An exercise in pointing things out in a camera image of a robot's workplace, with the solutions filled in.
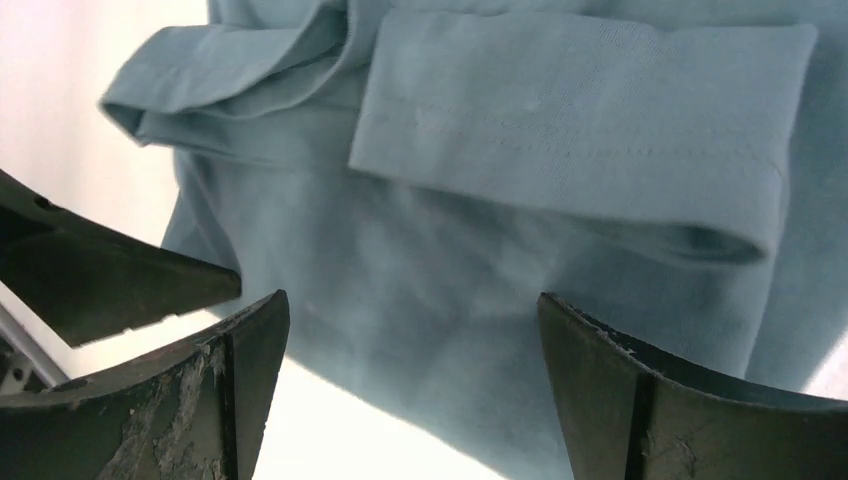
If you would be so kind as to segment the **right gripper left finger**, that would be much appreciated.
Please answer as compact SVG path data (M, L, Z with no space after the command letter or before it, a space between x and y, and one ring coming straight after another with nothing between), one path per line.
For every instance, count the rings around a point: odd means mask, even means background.
M3 397L2 477L251 478L288 332L276 291L115 367Z

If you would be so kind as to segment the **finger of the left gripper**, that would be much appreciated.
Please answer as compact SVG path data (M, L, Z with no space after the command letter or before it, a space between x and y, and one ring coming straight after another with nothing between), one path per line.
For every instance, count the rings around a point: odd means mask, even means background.
M1 281L70 346L241 294L236 272L90 221L7 173Z

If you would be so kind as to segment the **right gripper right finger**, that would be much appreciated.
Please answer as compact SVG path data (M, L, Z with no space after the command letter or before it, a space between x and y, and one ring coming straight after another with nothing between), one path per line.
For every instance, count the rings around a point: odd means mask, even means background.
M847 405L762 386L658 349L543 294L538 325L577 479L831 480Z

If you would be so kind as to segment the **blue-grey t-shirt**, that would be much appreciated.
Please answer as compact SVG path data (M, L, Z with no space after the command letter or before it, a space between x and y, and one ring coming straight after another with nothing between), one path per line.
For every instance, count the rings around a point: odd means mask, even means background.
M288 354L568 479L551 292L796 390L847 326L843 1L212 1L101 107L174 150L164 246L282 289Z

